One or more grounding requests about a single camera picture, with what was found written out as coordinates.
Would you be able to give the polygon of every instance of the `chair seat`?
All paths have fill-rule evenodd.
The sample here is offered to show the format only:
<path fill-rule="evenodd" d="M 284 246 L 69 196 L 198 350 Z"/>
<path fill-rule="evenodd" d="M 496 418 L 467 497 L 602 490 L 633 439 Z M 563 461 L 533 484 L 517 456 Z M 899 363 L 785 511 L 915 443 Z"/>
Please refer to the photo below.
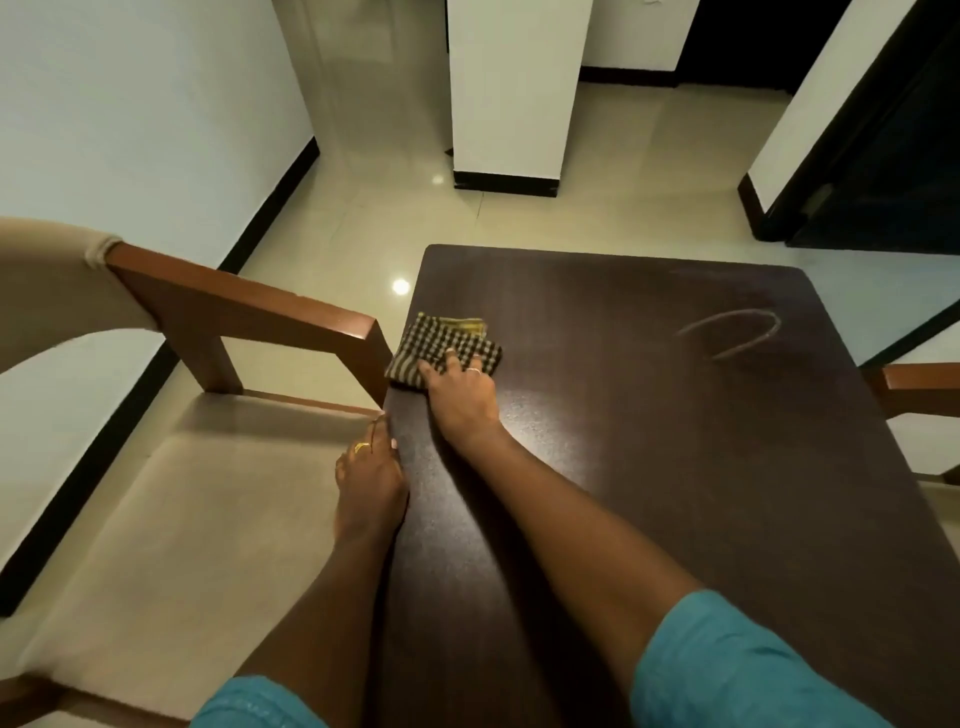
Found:
<path fill-rule="evenodd" d="M 334 463 L 368 422 L 198 397 L 71 577 L 24 671 L 192 717 L 323 567 Z"/>

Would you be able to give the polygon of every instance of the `checkered cloth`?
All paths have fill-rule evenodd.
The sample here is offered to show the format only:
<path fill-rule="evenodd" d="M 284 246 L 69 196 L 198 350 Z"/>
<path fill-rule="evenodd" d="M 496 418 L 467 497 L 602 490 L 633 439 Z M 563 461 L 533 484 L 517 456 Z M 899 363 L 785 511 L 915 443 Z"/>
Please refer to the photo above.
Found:
<path fill-rule="evenodd" d="M 441 374 L 446 371 L 447 349 L 455 349 L 465 369 L 479 354 L 484 374 L 492 374 L 500 363 L 503 349 L 487 338 L 487 325 L 482 319 L 444 319 L 417 314 L 417 320 L 403 332 L 394 360 L 387 367 L 387 378 L 417 389 L 426 389 L 426 382 L 417 371 L 417 360 L 423 359 Z"/>

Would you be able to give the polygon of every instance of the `chair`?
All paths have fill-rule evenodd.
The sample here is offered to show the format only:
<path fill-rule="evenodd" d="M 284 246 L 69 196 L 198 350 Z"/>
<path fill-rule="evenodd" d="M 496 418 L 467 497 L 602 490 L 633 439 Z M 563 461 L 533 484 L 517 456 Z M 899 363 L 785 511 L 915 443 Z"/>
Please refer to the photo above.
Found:
<path fill-rule="evenodd" d="M 96 231 L 0 218 L 0 372 L 67 339 L 161 331 L 204 389 L 21 660 L 0 728 L 66 711 L 185 724 L 332 549 L 333 466 L 378 410 L 245 390 L 222 336 L 332 352 L 382 406 L 376 320 Z"/>
<path fill-rule="evenodd" d="M 864 373 L 889 420 L 906 412 L 960 417 L 960 364 L 891 364 Z M 960 485 L 960 465 L 920 480 Z"/>

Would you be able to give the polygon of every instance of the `teal sleeve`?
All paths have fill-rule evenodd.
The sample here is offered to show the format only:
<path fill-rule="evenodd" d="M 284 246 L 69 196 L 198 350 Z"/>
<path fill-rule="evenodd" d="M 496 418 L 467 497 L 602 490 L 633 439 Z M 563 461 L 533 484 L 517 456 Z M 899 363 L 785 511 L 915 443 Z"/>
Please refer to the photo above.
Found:
<path fill-rule="evenodd" d="M 326 728 L 294 693 L 265 677 L 233 677 L 190 721 L 191 728 Z"/>
<path fill-rule="evenodd" d="M 890 728 L 707 591 L 663 619 L 636 666 L 630 709 L 644 728 Z"/>

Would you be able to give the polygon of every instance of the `dark wooden table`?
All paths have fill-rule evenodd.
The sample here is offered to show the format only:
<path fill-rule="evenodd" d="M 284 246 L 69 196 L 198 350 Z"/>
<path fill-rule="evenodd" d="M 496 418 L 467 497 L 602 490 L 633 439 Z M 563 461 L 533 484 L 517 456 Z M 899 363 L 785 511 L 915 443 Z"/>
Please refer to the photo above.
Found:
<path fill-rule="evenodd" d="M 760 335 L 742 308 L 775 312 Z M 960 567 L 805 275 L 431 246 L 410 305 L 481 316 L 506 426 L 898 726 L 960 725 Z M 412 495 L 369 725 L 626 726 L 611 677 L 499 503 L 392 390 Z"/>

